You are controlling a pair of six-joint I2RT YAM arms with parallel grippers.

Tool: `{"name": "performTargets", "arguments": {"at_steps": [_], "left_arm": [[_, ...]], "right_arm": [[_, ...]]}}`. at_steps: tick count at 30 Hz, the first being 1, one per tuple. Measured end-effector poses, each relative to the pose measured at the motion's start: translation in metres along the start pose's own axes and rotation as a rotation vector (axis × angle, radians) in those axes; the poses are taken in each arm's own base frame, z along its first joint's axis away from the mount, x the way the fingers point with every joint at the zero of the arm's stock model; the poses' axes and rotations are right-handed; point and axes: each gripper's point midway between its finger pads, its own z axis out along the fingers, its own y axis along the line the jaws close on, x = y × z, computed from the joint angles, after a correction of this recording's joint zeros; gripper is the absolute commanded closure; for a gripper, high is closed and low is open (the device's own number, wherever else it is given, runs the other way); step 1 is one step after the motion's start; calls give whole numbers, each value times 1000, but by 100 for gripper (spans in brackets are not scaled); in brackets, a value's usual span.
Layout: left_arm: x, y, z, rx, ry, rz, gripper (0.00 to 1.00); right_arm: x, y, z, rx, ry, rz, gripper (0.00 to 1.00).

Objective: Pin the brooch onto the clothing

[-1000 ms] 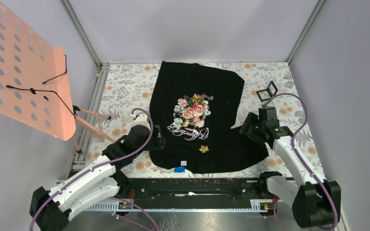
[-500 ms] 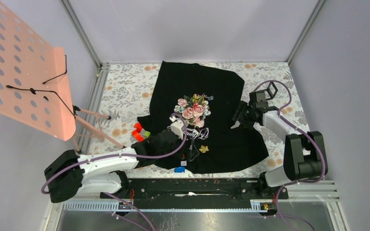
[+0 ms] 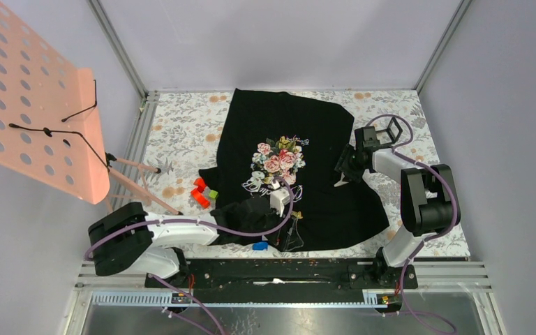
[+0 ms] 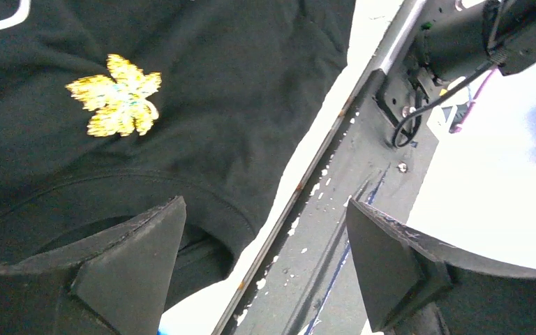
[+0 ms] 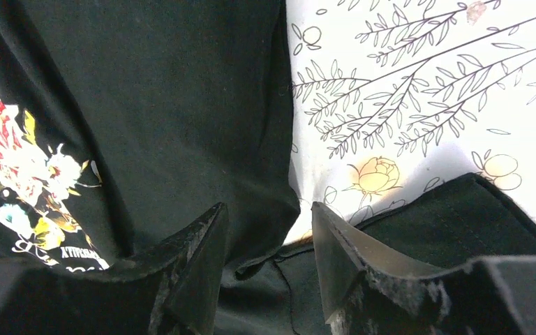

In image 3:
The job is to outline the black floral t-shirt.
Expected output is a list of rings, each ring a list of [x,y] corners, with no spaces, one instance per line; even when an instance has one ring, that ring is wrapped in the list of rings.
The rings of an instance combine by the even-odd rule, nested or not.
[[[216,153],[200,176],[218,192],[214,209],[268,198],[285,184],[303,219],[300,251],[348,248],[389,225],[378,194],[364,182],[337,184],[336,163],[354,124],[342,106],[286,92],[236,90]]]

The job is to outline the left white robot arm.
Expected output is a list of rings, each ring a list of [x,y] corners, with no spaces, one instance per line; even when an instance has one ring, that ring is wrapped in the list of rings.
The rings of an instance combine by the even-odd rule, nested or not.
[[[293,222],[294,202],[274,196],[249,198],[200,216],[150,214],[139,202],[110,212],[88,228],[90,247],[85,260],[94,262],[98,276],[133,270],[153,273],[179,287],[188,267],[177,247],[276,244],[278,234]]]

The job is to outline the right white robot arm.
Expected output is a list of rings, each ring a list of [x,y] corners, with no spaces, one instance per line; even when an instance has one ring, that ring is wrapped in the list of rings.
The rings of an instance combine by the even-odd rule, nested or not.
[[[400,186],[402,227],[378,251],[381,263],[372,269],[376,284],[388,288],[400,278],[399,267],[410,263],[427,241],[448,234],[461,220],[461,210],[448,165],[427,165],[395,149],[398,137],[381,143],[379,131],[364,126],[354,131],[336,164],[340,185],[365,181],[367,174],[383,174]]]

